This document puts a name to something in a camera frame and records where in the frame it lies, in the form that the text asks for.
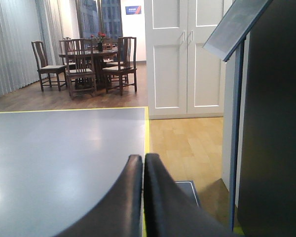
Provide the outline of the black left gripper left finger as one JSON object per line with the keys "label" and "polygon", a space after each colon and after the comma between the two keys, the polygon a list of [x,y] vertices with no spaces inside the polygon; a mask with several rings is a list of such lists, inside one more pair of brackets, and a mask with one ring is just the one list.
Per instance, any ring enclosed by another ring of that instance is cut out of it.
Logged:
{"label": "black left gripper left finger", "polygon": [[57,236],[141,236],[142,177],[142,157],[130,155],[116,182],[99,203]]}

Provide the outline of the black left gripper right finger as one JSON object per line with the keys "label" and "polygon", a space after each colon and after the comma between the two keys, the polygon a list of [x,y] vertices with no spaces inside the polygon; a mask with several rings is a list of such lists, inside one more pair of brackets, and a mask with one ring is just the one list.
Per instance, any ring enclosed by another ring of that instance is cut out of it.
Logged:
{"label": "black left gripper right finger", "polygon": [[149,237],[235,237],[178,187],[159,154],[147,153],[144,213]]}

